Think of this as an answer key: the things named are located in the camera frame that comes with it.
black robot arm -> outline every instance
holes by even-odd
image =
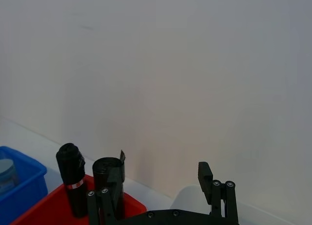
[[[221,183],[213,180],[213,174],[206,162],[198,164],[198,180],[211,205],[210,214],[200,214],[185,210],[169,209],[148,211],[131,218],[117,218],[117,203],[122,190],[122,174],[113,168],[107,187],[87,193],[89,225],[239,225],[232,181]],[[221,200],[224,201],[225,216],[221,215]]]

white surface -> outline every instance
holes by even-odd
[[[205,195],[200,186],[191,185],[183,188],[172,203],[170,209],[182,209],[202,214],[210,212]],[[240,225],[294,225],[251,205],[237,202]]]
[[[93,160],[122,148],[171,197],[208,161],[309,225],[311,2],[0,0],[0,115]]]
[[[62,179],[55,157],[60,147],[58,144],[0,117],[0,146],[3,145],[23,152],[47,167],[45,180],[49,192],[61,185]],[[86,174],[93,176],[93,161],[87,158],[85,161]],[[171,198],[128,178],[124,182],[124,190],[146,205],[149,210],[168,209],[172,204]]]

blue bin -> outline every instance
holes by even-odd
[[[47,168],[14,149],[0,147],[0,159],[14,161],[19,184],[0,195],[0,225],[8,225],[48,194]]]

white wall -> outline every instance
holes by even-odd
[[[312,0],[0,0],[0,114],[174,196],[197,162],[310,224]]]

screw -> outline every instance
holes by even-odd
[[[149,217],[149,218],[154,217],[154,213],[153,212],[148,212],[147,217]]]
[[[174,216],[179,216],[179,211],[177,211],[177,210],[175,210],[175,211],[173,211],[173,213],[172,213]]]
[[[232,182],[227,182],[226,185],[229,186],[229,187],[234,187],[234,184]]]
[[[108,192],[108,189],[107,188],[104,188],[103,190],[102,190],[102,193],[107,193]]]

